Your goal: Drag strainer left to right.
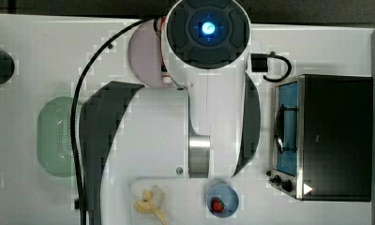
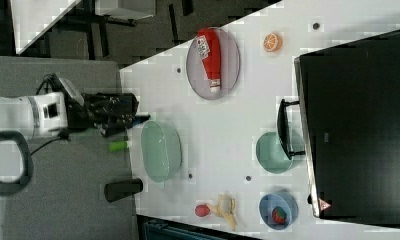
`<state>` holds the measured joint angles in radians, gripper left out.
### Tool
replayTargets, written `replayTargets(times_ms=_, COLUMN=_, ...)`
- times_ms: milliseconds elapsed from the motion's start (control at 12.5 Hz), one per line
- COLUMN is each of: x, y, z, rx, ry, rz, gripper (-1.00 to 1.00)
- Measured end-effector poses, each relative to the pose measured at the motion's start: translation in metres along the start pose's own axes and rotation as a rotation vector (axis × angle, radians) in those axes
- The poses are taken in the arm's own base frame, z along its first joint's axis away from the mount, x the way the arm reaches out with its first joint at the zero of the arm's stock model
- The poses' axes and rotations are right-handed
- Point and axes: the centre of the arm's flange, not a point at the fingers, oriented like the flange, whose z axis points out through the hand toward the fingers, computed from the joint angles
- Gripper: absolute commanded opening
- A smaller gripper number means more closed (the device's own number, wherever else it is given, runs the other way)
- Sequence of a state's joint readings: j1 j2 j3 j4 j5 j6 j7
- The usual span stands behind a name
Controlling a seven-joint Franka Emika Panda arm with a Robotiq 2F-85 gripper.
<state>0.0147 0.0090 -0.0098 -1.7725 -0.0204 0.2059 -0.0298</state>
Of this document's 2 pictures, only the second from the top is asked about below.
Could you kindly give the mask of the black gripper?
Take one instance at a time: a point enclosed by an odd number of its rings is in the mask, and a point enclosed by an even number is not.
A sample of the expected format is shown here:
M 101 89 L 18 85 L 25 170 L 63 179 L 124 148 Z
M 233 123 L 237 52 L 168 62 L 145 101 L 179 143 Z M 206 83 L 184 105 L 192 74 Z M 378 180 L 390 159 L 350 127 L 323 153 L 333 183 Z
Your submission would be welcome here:
M 133 123 L 143 123 L 151 117 L 136 115 L 139 102 L 134 94 L 97 93 L 83 94 L 82 103 L 66 98 L 68 129 L 73 132 L 97 128 L 103 137 L 109 137 L 130 128 Z

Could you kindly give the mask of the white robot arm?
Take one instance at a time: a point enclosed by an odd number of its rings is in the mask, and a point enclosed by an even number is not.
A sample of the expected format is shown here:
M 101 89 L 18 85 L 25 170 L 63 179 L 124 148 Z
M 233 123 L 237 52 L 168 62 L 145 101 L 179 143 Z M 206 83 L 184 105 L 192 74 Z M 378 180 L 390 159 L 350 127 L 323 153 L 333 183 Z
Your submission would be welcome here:
M 52 143 L 88 128 L 109 137 L 150 119 L 137 113 L 138 105 L 131 93 L 0 97 L 0 196 L 19 193 L 32 180 L 30 140 Z

